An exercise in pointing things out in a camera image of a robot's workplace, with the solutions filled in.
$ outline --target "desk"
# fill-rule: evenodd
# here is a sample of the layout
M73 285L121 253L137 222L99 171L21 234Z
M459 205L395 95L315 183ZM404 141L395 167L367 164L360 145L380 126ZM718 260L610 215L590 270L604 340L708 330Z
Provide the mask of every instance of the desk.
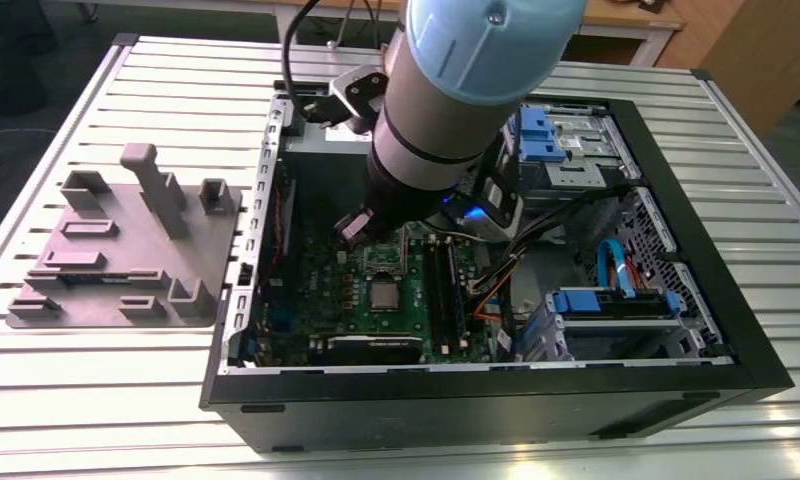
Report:
M7 326L7 306L57 224L57 182L71 170L135 183L119 166L121 145L151 142L181 185L216 177L251 186L279 58L279 45L211 40L143 37L111 48L0 226L0 473L800 478L800 194L725 97L688 71L562 64L538 93L636 103L798 385L757 405L723 408L647 439L257 455L197 407L209 328ZM379 57L298 46L292 62L298 79L326 82Z
M379 0L371 0L376 8ZM135 5L144 7L185 8L197 10L219 10L229 12L269 13L275 15L279 36L284 36L296 12L304 0L97 0L107 5ZM396 22L400 0L383 0L380 21ZM312 10L319 17L343 18L347 14L350 0L323 0ZM356 0L351 18L370 19L364 2ZM635 3L622 4L612 0L587 0L583 25L579 35L614 37L640 40L640 47L631 59L631 65L651 67L664 51L672 34L686 25L672 6L660 14L642 10Z

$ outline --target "orange wire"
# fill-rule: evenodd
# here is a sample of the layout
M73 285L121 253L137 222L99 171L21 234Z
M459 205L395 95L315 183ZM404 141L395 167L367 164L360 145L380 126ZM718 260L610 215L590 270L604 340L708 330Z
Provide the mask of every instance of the orange wire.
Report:
M646 285L646 281L643 280L643 275L640 275L640 272L638 272L638 268L635 267L635 264L631 262L631 260L626 260L626 266L628 268L628 273L631 275L631 282L635 284L635 287L639 285L643 288L646 288L647 285Z
M486 306L487 302L490 301L490 299L492 298L492 296L498 292L498 289L502 287L502 285L504 284L504 282L507 281L507 279L512 275L512 272L516 271L518 267L519 267L519 264L516 263L516 265L512 266L512 268L510 269L510 271L504 275L504 278L502 278L499 280L498 285L495 285L495 288L492 289L492 291L490 292L490 294L483 299L483 302L480 302L480 305L478 305L478 308L475 309L475 318L482 318L484 320L496 320L498 319L498 321L500 321L500 319L498 317L492 317L490 315L482 314L480 312L483 311L483 307Z

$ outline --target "black cable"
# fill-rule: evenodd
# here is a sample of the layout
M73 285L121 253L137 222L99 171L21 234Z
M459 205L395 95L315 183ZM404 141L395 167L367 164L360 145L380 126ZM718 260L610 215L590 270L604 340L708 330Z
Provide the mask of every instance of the black cable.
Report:
M306 110L303 99L299 97L294 88L294 78L291 77L291 43L294 42L294 36L296 35L299 24L303 22L303 19L308 16L308 13L315 8L318 3L320 3L320 0L308 0L308 3L303 6L303 9L296 12L288 27L288 31L284 32L284 41L281 43L281 77L284 78L284 88L291 96L294 109L306 120L308 120L310 114Z
M383 11L383 0L376 0L376 21L374 22L374 29L376 30L376 49L382 50L383 48L383 39L379 34L379 14Z
M371 23L374 24L374 47L379 50L379 25L376 25L376 17L374 16L374 7L371 7L370 0L363 0L364 6L368 7L368 16L371 17Z
M342 19L339 18L336 20L338 20L338 22L327 22L324 18L308 17L308 21L311 22L311 24L314 26L315 35L320 35L320 36L334 35L334 33L328 27L334 27L335 25L338 25L340 23Z
M350 43L355 42L356 40L359 40L359 38L362 38L362 34L364 33L364 30L368 28L368 22L363 22L362 26L359 27L359 30L356 30L356 33L354 34L352 38L350 39Z
M527 243L535 238L539 238L546 232L556 228L559 225L563 225L566 218L571 216L582 207L603 198L619 197L630 190L630 185L618 185L616 187L606 188L604 190L587 191L580 196L575 197L567 203L560 205L546 215L532 220L514 237L512 242L504 250L504 255L500 259L500 262L494 264L490 273L480 277L475 285L483 286L494 281L496 283L498 280L500 280L502 275L510 271L512 265L519 261L522 255L524 255L524 252L527 251ZM486 295L488 295L490 292L491 287L482 292L480 298L486 298Z
M326 25L340 25L340 23L344 21L343 18L323 18L323 17L311 17L308 20L311 20L312 23L319 23L319 24L326 24Z

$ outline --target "floor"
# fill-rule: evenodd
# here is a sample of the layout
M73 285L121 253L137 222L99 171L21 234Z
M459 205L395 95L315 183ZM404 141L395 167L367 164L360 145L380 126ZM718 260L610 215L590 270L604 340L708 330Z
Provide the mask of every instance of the floor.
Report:
M48 89L49 103L40 111L23 117L0 117L0 129L40 128L56 130L95 72L109 43L119 32L148 35L212 38L221 40L277 41L275 20L269 15L244 17L237 13L197 12L139 7L101 6L100 20L85 25L71 4L45 3L45 12L60 41L57 51L33 59ZM392 26L383 24L387 38ZM308 21L302 27L303 43L324 44L335 38L335 20ZM350 46L372 45L372 29L366 22L348 26ZM793 110L781 126L765 139L783 169L800 188L800 111ZM45 133L0 135L0 221L12 206L41 153L47 149Z

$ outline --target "blue led light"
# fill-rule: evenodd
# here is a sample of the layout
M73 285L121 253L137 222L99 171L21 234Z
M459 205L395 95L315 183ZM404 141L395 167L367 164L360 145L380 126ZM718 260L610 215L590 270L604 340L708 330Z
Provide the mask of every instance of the blue led light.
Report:
M466 213L466 216L471 218L486 217L486 212L480 207L475 207L468 211L468 213Z

